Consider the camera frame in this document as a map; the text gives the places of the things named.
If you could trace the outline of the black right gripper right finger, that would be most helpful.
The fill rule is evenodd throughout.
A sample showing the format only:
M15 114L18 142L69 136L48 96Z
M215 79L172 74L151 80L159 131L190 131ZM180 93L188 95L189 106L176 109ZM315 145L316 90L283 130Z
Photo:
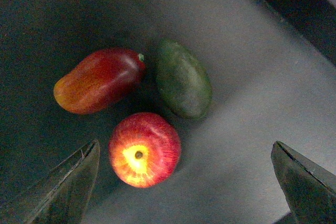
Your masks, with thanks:
M335 223L335 175L283 142L271 161L290 213L278 223Z

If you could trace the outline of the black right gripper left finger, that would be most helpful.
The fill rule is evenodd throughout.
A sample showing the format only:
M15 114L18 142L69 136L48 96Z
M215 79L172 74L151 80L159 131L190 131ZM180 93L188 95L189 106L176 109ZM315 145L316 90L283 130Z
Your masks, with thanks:
M16 223L81 223L99 160L97 140L75 151L17 201Z

